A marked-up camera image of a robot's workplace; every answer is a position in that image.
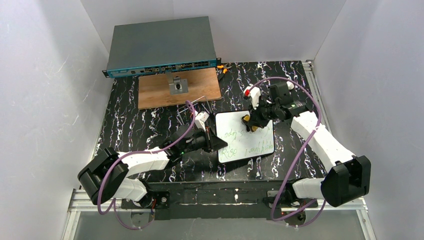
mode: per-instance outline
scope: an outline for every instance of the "whiteboard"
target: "whiteboard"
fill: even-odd
[[[274,153],[274,127],[269,121],[255,132],[246,131],[242,117],[249,111],[219,112],[216,114],[216,135],[228,146],[218,150],[220,163],[228,163]]]

